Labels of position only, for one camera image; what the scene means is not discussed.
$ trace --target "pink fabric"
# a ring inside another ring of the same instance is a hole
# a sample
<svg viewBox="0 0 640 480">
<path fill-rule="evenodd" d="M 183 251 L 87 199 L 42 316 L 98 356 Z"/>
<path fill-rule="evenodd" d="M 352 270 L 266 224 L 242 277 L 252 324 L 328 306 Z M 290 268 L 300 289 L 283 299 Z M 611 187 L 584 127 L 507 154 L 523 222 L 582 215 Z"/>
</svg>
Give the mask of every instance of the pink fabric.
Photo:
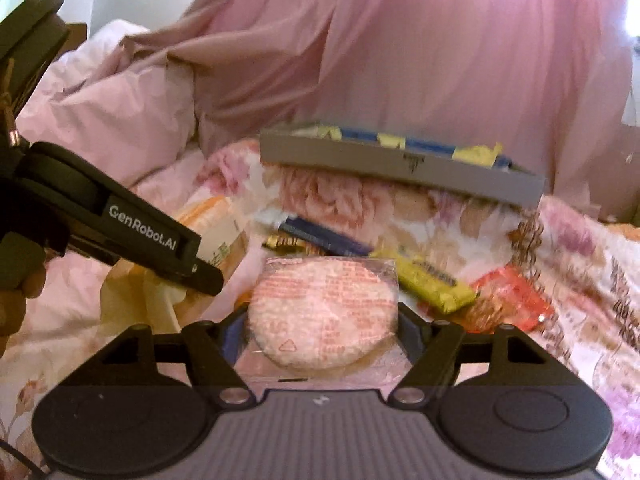
<svg viewBox="0 0 640 480">
<path fill-rule="evenodd" d="M 556 193 L 588 201 L 590 161 L 616 142 L 630 88 L 625 11 L 626 0 L 195 0 L 20 127 L 134 180 L 186 142 L 193 89 L 206 153 L 282 120 L 499 140 Z"/>
</svg>

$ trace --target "round black disc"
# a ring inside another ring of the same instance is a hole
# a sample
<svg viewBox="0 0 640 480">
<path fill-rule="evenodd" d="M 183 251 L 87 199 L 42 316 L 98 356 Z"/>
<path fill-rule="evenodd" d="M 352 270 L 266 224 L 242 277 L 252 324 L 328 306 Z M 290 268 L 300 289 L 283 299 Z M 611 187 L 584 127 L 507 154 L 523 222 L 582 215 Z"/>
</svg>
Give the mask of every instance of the round black disc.
<svg viewBox="0 0 640 480">
<path fill-rule="evenodd" d="M 48 462 L 76 476 L 131 478 L 180 460 L 201 439 L 207 409 L 185 384 L 58 386 L 33 434 Z"/>
<path fill-rule="evenodd" d="M 465 381 L 438 414 L 452 444 L 500 472 L 557 474 L 590 465 L 611 432 L 606 405 L 587 386 L 491 386 Z"/>
</svg>

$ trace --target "black cable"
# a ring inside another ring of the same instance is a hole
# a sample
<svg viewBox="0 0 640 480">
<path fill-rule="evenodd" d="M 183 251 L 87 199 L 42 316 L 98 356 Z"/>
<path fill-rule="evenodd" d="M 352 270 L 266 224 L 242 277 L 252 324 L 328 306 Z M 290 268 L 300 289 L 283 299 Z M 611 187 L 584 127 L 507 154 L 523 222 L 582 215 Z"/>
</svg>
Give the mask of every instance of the black cable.
<svg viewBox="0 0 640 480">
<path fill-rule="evenodd" d="M 15 449 L 14 446 L 0 438 L 0 449 L 5 450 L 8 454 L 13 456 L 18 462 L 24 464 L 32 473 L 34 480 L 44 480 L 45 474 L 42 469 L 36 466 L 31 460 L 25 457 L 20 451 Z"/>
</svg>

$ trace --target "metal screw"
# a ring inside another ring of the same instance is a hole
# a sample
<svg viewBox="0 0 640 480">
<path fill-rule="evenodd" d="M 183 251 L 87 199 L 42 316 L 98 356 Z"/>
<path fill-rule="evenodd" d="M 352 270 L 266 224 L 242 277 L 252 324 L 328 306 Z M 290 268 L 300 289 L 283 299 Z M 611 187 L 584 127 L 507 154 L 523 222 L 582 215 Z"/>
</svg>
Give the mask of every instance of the metal screw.
<svg viewBox="0 0 640 480">
<path fill-rule="evenodd" d="M 226 388 L 220 392 L 220 400 L 225 404 L 244 404 L 251 399 L 251 394 L 244 388 Z"/>
<path fill-rule="evenodd" d="M 394 398 L 403 404 L 418 404 L 424 400 L 424 392 L 420 388 L 406 386 L 394 391 Z"/>
</svg>

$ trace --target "gray box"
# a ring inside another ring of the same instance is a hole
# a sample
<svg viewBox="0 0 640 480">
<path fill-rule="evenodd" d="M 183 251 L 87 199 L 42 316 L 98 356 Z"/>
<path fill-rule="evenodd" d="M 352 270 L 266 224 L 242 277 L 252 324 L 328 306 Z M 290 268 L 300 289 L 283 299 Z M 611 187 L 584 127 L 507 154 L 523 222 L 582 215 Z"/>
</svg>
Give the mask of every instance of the gray box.
<svg viewBox="0 0 640 480">
<path fill-rule="evenodd" d="M 522 207 L 537 207 L 545 178 L 523 168 L 489 168 L 375 142 L 318 137 L 308 126 L 269 128 L 260 134 L 264 163 L 310 166 L 438 187 Z"/>
</svg>

